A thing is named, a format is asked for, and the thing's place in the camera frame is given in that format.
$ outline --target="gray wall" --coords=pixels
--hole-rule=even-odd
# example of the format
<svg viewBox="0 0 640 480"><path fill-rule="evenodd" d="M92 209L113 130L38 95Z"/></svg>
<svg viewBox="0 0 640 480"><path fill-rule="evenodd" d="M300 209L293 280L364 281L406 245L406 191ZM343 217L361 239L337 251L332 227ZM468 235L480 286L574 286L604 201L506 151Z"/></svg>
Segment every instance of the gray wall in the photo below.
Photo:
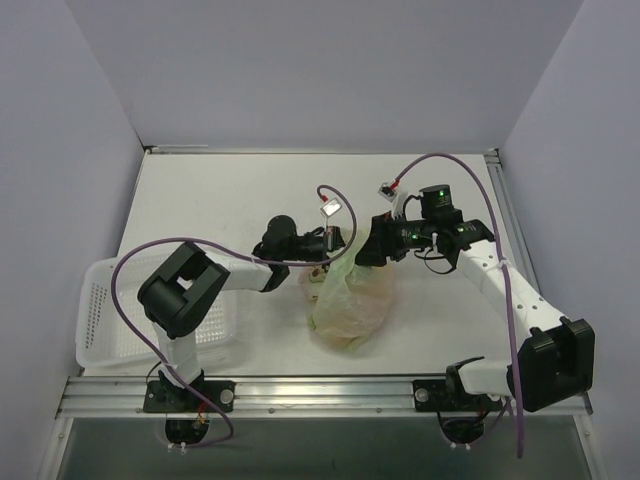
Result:
<svg viewBox="0 0 640 480"><path fill-rule="evenodd" d="M640 471L640 3L586 0L504 149L545 295L597 334L611 478Z"/></svg>
<svg viewBox="0 0 640 480"><path fill-rule="evenodd" d="M68 0L145 144L504 143L581 0Z"/></svg>
<svg viewBox="0 0 640 480"><path fill-rule="evenodd" d="M85 269L112 256L142 150L63 1L0 14L0 478L35 475Z"/></svg>

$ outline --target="bolt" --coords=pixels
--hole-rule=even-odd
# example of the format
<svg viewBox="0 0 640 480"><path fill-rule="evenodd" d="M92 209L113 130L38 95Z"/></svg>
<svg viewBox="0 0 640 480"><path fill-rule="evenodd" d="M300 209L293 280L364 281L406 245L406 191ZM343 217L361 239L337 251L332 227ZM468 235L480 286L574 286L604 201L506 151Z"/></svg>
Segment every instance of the bolt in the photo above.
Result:
<svg viewBox="0 0 640 480"><path fill-rule="evenodd" d="M225 388L220 392L220 401L225 405L229 405L233 401L233 392L228 388Z"/></svg>
<svg viewBox="0 0 640 480"><path fill-rule="evenodd" d="M429 400L429 392L427 392L426 388L417 389L414 396L416 397L416 400L420 403L424 403L427 400Z"/></svg>

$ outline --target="white plastic basket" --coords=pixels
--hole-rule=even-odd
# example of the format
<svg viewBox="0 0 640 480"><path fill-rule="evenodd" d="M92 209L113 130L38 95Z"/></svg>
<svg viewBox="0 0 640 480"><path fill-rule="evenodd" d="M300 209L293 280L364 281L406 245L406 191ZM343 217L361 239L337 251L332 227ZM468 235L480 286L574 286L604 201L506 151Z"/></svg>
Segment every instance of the white plastic basket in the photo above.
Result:
<svg viewBox="0 0 640 480"><path fill-rule="evenodd" d="M136 296L142 283L166 260L167 254L140 255L128 261L118 275L119 298L132 323L156 346L152 322ZM85 368L111 367L155 358L155 354L124 323L111 300L111 274L118 263L110 258L94 263L85 275L78 325L76 359ZM198 347L211 347L236 333L237 296L222 292L196 330Z"/></svg>

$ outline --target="crumpled bag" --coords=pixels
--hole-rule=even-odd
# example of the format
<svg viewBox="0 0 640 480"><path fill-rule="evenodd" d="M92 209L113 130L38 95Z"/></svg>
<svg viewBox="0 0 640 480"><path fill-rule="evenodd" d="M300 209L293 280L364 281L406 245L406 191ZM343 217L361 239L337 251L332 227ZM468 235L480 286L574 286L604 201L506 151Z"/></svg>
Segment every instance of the crumpled bag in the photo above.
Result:
<svg viewBox="0 0 640 480"><path fill-rule="evenodd" d="M358 230L353 245L328 272L322 267L305 268L298 283L314 303L309 323L334 346L356 348L384 321L393 300L394 272L384 267L355 264L369 232Z"/></svg>

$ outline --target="green plastic bag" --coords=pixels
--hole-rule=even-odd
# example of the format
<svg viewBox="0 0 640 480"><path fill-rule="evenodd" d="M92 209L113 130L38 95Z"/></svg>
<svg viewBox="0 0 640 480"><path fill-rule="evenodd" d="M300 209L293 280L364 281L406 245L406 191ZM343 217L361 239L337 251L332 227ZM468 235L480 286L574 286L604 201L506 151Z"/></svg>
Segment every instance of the green plastic bag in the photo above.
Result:
<svg viewBox="0 0 640 480"><path fill-rule="evenodd" d="M353 348L366 340L382 325L393 300L391 264L355 264L356 254L368 237L368 231L358 230L349 251L332 262L328 272L321 267L305 268L298 279L307 299L314 303L309 317L311 328L338 347Z"/></svg>

